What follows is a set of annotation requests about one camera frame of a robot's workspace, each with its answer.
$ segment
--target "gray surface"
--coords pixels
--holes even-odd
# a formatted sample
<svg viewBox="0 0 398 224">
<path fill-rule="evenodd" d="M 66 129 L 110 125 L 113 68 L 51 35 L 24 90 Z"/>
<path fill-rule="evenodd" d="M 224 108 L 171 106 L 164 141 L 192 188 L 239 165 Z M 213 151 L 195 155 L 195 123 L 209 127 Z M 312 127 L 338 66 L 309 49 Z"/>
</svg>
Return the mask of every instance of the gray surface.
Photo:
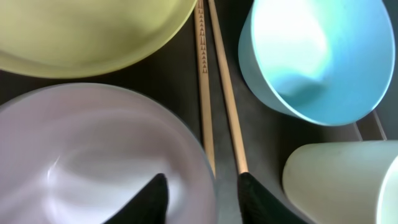
<svg viewBox="0 0 398 224">
<path fill-rule="evenodd" d="M 391 18 L 392 28 L 396 40 L 396 49 L 398 45 L 398 5 L 396 0 L 383 0 Z M 396 67 L 392 77 L 390 87 L 376 108 L 381 125 L 384 129 L 387 139 L 398 139 L 398 57 L 396 54 Z"/>
<path fill-rule="evenodd" d="M 270 192 L 294 210 L 284 197 L 280 184 L 282 169 L 290 153 L 308 143 L 358 141 L 360 137 L 354 124 L 339 128 L 316 126 L 271 110 L 250 92 L 241 76 L 237 49 L 240 31 L 251 3 L 250 0 L 216 1 L 249 170 Z M 219 224 L 237 224 L 242 221 L 236 190 L 236 165 L 207 7 L 205 14 Z M 111 74 L 77 80 L 49 80 L 0 72 L 0 103 L 37 88 L 69 82 L 107 83 L 141 92 L 172 110 L 185 121 L 195 136 L 201 138 L 192 17 L 156 53 Z"/>
</svg>

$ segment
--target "chopstick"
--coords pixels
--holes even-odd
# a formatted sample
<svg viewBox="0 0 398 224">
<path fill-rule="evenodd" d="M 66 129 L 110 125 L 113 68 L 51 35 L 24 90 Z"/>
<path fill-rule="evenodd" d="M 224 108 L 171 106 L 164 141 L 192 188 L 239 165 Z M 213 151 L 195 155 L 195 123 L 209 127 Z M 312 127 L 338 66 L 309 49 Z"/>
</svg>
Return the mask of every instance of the chopstick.
<svg viewBox="0 0 398 224">
<path fill-rule="evenodd" d="M 195 33 L 197 42 L 198 74 L 200 85 L 200 103 L 203 146 L 210 167 L 216 176 L 216 164 L 213 143 L 213 126 L 211 123 L 211 105 L 210 105 L 210 86 L 208 76 L 207 51 L 206 51 L 206 30 L 205 30 L 205 12 L 203 0 L 198 0 L 195 6 Z"/>
<path fill-rule="evenodd" d="M 229 75 L 228 63 L 225 55 L 223 38 L 221 36 L 220 24 L 218 22 L 217 10 L 214 0 L 208 0 L 210 8 L 211 25 L 213 26 L 214 39 L 216 44 L 218 65 L 220 67 L 221 81 L 223 83 L 224 98 L 226 102 L 229 127 L 235 151 L 235 158 L 239 174 L 248 172 L 248 163 L 244 152 L 239 116 L 236 110 L 235 97 L 232 89 L 231 77 Z"/>
</svg>

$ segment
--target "tableware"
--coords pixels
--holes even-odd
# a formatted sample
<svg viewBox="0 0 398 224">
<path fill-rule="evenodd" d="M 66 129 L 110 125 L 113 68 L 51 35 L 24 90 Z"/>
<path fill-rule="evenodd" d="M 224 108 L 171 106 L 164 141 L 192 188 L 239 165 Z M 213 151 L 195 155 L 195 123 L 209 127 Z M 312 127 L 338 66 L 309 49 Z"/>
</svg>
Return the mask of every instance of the tableware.
<svg viewBox="0 0 398 224">
<path fill-rule="evenodd" d="M 398 141 L 302 146 L 287 160 L 282 183 L 315 223 L 398 223 Z"/>
<path fill-rule="evenodd" d="M 380 0 L 263 0 L 254 1 L 242 29 L 239 64 L 268 107 L 338 126 L 381 101 L 395 51 Z"/>
<path fill-rule="evenodd" d="M 203 149 L 147 97 L 77 83 L 1 108 L 0 223 L 103 223 L 157 173 L 169 183 L 167 223 L 216 223 Z"/>
<path fill-rule="evenodd" d="M 3 0 L 0 69 L 81 78 L 132 65 L 165 45 L 196 0 Z"/>
</svg>

